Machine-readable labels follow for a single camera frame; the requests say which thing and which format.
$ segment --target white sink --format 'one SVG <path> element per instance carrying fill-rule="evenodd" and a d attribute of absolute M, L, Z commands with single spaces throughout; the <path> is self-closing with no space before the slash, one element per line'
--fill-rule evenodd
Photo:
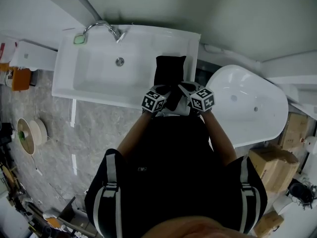
<path fill-rule="evenodd" d="M 59 45 L 52 95 L 141 108 L 144 94 L 153 86 L 156 57 L 187 56 L 184 80 L 194 81 L 200 35 L 173 29 L 119 25 L 126 34 L 120 43 L 104 26 L 88 31 L 87 43 L 73 44 L 83 29 L 64 32 Z M 123 58 L 122 66 L 116 65 Z"/>
<path fill-rule="evenodd" d="M 214 92 L 212 112 L 234 147 L 276 138 L 288 116 L 283 91 L 237 65 L 219 69 L 207 88 Z"/>

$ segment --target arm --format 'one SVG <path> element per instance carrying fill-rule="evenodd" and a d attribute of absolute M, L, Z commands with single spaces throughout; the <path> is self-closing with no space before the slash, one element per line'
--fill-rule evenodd
<path fill-rule="evenodd" d="M 123 141 L 117 148 L 117 151 L 127 159 L 129 154 L 134 150 L 136 145 L 139 143 L 142 138 L 146 128 L 148 127 L 151 121 L 152 113 L 144 111 L 136 123 L 132 126 L 128 134 L 125 136 Z"/>
<path fill-rule="evenodd" d="M 210 110 L 202 113 L 202 117 L 209 132 L 213 149 L 220 155 L 222 163 L 227 166 L 230 162 L 237 159 L 236 152 L 228 136 Z"/>

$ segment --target bathtub drain hole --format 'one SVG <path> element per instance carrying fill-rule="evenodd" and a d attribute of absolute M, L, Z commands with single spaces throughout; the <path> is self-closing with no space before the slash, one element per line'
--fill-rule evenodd
<path fill-rule="evenodd" d="M 115 61 L 115 64 L 117 65 L 117 66 L 123 66 L 123 64 L 124 64 L 124 59 L 123 58 L 117 58 L 117 60 Z"/>
<path fill-rule="evenodd" d="M 231 95 L 230 99 L 236 102 L 238 100 L 238 97 L 236 95 Z"/>

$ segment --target faucet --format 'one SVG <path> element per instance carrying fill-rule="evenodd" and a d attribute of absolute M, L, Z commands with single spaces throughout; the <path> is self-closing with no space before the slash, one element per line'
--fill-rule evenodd
<path fill-rule="evenodd" d="M 109 29 L 109 32 L 114 36 L 115 40 L 119 40 L 120 37 L 121 37 L 121 32 L 119 29 L 115 29 L 113 26 L 111 26 L 107 21 L 104 21 L 104 20 L 100 20 L 100 21 L 97 21 L 96 23 L 90 25 L 90 26 L 87 26 L 83 32 L 83 35 L 86 37 L 87 35 L 87 32 L 89 31 L 89 29 L 91 29 L 92 27 L 94 26 L 106 26 L 108 29 Z"/>

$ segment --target cardboard box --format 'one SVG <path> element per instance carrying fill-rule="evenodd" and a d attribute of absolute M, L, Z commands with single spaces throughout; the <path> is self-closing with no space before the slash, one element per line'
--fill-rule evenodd
<path fill-rule="evenodd" d="M 276 147 L 251 149 L 249 157 L 266 191 L 275 193 L 287 189 L 299 166 L 292 153 Z"/>
<path fill-rule="evenodd" d="M 289 113 L 286 126 L 280 137 L 279 145 L 283 150 L 301 145 L 301 138 L 306 138 L 308 116 L 297 113 Z"/>
<path fill-rule="evenodd" d="M 271 231 L 277 229 L 284 219 L 282 216 L 278 215 L 277 212 L 272 211 L 262 216 L 259 222 L 254 227 L 254 232 L 257 237 L 264 237 L 268 235 Z"/>

